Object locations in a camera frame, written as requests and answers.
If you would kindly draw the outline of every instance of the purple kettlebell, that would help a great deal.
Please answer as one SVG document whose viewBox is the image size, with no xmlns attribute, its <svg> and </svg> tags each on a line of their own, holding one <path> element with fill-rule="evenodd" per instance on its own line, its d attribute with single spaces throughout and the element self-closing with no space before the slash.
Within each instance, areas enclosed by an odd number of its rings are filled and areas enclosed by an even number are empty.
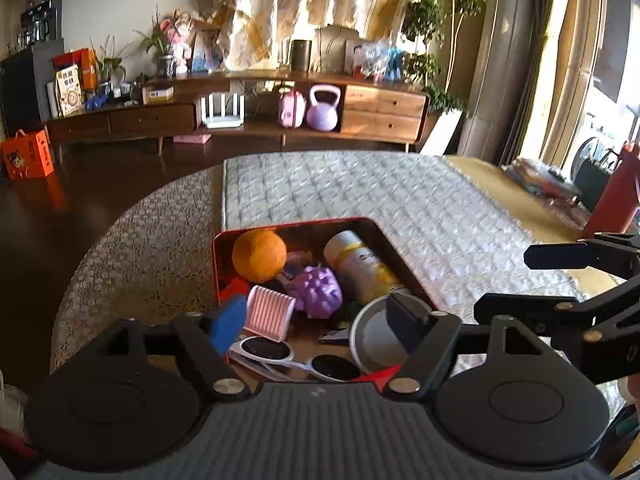
<svg viewBox="0 0 640 480">
<path fill-rule="evenodd" d="M 319 103 L 316 99 L 316 92 L 331 92 L 335 94 L 335 101 L 332 104 Z M 333 85 L 313 85 L 309 91 L 309 101 L 311 106 L 306 112 L 306 124 L 319 132 L 330 132 L 338 124 L 338 101 L 340 100 L 340 89 Z"/>
</svg>

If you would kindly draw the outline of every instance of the black speaker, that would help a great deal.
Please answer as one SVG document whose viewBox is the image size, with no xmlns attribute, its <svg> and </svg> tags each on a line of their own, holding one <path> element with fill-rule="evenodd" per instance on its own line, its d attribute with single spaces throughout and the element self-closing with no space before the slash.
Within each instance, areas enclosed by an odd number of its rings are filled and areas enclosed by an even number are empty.
<svg viewBox="0 0 640 480">
<path fill-rule="evenodd" d="M 311 40 L 293 40 L 291 42 L 291 69 L 309 72 L 311 63 Z"/>
</svg>

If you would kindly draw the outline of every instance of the orange ball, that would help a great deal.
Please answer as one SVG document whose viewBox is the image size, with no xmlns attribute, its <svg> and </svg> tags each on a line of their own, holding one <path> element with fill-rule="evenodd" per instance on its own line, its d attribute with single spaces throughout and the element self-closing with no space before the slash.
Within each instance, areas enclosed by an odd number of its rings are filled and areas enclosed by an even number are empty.
<svg viewBox="0 0 640 480">
<path fill-rule="evenodd" d="M 287 262 L 287 246 L 271 229 L 242 233 L 231 253 L 236 272 L 252 283 L 272 280 Z"/>
</svg>

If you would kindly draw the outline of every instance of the orange gift bag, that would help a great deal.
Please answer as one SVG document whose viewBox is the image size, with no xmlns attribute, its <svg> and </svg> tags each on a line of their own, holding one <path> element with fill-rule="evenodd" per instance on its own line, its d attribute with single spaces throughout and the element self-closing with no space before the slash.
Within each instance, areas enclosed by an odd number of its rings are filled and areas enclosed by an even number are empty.
<svg viewBox="0 0 640 480">
<path fill-rule="evenodd" d="M 53 172 L 44 130 L 36 134 L 25 134 L 23 130 L 18 130 L 14 138 L 0 144 L 0 150 L 12 180 L 47 176 Z"/>
</svg>

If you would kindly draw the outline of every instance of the coffee maker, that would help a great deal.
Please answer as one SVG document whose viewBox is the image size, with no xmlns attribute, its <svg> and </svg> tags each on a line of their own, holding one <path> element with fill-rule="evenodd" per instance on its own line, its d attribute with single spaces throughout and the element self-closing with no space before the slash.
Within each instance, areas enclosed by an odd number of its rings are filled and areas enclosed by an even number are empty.
<svg viewBox="0 0 640 480">
<path fill-rule="evenodd" d="M 19 43 L 57 41 L 62 38 L 62 0 L 46 0 L 20 16 Z"/>
</svg>

